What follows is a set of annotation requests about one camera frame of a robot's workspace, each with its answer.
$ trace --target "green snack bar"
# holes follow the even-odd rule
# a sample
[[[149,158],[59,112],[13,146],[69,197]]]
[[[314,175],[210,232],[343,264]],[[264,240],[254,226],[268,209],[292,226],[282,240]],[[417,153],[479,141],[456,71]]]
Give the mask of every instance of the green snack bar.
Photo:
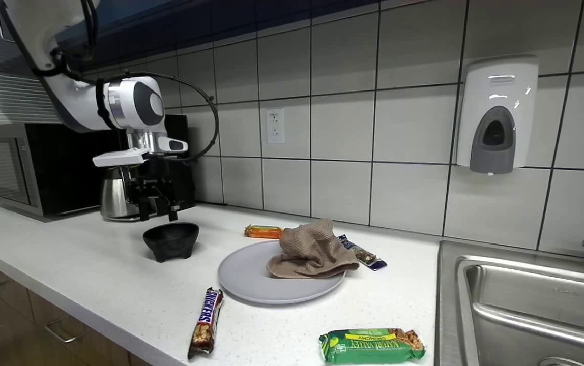
[[[403,364],[424,357],[414,331],[334,330],[320,336],[327,364]]]

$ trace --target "wall-mounted dispenser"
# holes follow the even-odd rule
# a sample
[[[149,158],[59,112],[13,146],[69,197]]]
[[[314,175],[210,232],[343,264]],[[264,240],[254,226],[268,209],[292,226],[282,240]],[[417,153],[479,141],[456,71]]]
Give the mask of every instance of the wall-mounted dispenser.
[[[533,60],[501,60],[467,67],[456,154],[459,166],[485,175],[525,166],[537,71]]]

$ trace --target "brown cloth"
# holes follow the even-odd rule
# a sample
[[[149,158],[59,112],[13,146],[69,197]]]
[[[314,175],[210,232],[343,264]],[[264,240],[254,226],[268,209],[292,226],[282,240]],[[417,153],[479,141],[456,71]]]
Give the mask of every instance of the brown cloth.
[[[278,239],[278,246],[282,255],[270,258],[270,277],[342,277],[346,270],[357,268],[353,253],[339,244],[329,219],[286,227]]]

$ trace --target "coffee maker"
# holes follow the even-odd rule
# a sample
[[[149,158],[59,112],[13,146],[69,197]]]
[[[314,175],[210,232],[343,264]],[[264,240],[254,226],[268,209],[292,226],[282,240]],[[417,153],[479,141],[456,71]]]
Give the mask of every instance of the coffee maker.
[[[166,116],[166,134],[187,141],[187,118]],[[102,189],[106,221],[141,221],[156,215],[177,219],[177,212],[195,203],[190,162],[185,154],[150,158],[142,165],[109,166]]]

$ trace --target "black bowl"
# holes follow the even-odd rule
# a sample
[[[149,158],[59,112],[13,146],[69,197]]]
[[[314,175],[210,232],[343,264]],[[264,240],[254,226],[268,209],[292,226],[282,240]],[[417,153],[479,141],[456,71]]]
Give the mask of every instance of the black bowl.
[[[189,258],[198,239],[198,226],[187,221],[156,226],[146,231],[142,239],[156,263]]]

